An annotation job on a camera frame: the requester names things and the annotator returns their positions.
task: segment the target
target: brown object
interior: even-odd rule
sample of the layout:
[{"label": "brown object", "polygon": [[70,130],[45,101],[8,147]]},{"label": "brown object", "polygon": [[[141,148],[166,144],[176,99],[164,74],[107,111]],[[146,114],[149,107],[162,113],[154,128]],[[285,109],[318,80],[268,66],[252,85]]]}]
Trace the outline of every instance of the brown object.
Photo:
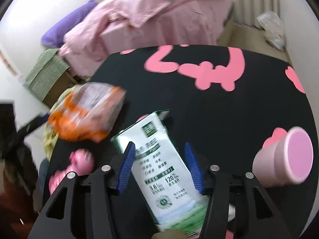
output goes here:
[{"label": "brown object", "polygon": [[[23,171],[28,172],[25,178],[35,185],[37,171],[33,162],[24,161],[22,167]],[[0,193],[1,215],[5,218],[5,222],[11,225],[20,239],[27,239],[38,216],[33,210],[33,191],[28,195],[24,186],[19,182],[16,166],[10,161],[5,161],[2,177],[4,192]]]},{"label": "brown object", "polygon": [[166,230],[154,234],[152,239],[186,239],[186,235],[183,230]]},{"label": "brown object", "polygon": [[78,82],[74,80],[74,78],[68,72],[64,72],[43,99],[44,104],[46,104],[49,108],[52,108],[60,95],[66,89],[72,87],[75,84],[78,84]]}]

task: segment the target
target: snack package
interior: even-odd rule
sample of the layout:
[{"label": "snack package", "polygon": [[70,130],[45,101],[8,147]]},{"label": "snack package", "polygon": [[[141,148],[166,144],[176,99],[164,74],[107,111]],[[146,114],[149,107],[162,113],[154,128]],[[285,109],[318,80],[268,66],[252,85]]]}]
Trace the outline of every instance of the snack package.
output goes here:
[{"label": "snack package", "polygon": [[124,103],[125,91],[107,83],[86,83],[72,91],[51,113],[48,123],[67,141],[98,143],[113,128]]},{"label": "snack package", "polygon": [[[161,120],[168,111],[153,112],[114,136],[123,153],[132,141],[136,156],[132,174],[152,212],[159,231],[181,229],[187,238],[198,238],[208,197],[195,189],[189,170],[172,144]],[[229,206],[228,220],[235,209]]]},{"label": "snack package", "polygon": [[275,12],[267,11],[257,17],[257,21],[265,29],[267,42],[278,50],[284,51],[286,46],[284,25]]}]

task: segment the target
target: yellow cloth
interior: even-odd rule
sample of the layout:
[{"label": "yellow cloth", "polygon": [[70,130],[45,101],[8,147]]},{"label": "yellow cloth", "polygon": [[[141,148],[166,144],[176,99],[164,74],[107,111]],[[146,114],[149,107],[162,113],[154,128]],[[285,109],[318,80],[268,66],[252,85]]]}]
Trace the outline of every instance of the yellow cloth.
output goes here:
[{"label": "yellow cloth", "polygon": [[[68,96],[74,89],[81,85],[75,85],[72,88],[66,89],[59,97],[58,101],[53,105],[49,113],[54,111],[59,104]],[[49,124],[45,124],[44,133],[43,133],[43,144],[44,144],[44,152],[47,156],[48,161],[51,159],[51,155],[53,149],[55,147],[55,143],[59,138],[59,134],[55,133]]]}]

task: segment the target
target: green and white carton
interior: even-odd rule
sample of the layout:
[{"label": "green and white carton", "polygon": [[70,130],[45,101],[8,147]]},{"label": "green and white carton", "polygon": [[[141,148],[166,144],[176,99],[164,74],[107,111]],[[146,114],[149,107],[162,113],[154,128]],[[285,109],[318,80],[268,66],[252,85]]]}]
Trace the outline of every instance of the green and white carton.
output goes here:
[{"label": "green and white carton", "polygon": [[[195,189],[189,170],[162,124],[169,111],[157,111],[114,136],[123,153],[130,141],[136,156],[132,174],[153,214],[159,231],[182,229],[187,238],[199,237],[208,197]],[[235,210],[230,205],[229,218]]]}]

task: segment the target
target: green striped fabric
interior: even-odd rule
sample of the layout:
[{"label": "green striped fabric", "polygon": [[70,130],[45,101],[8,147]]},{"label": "green striped fabric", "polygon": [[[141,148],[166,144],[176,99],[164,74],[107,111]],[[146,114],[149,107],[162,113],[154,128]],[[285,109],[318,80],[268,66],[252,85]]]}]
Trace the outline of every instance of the green striped fabric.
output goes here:
[{"label": "green striped fabric", "polygon": [[60,76],[70,67],[56,53],[58,48],[46,49],[26,77],[24,86],[27,87],[41,101],[49,93]]}]

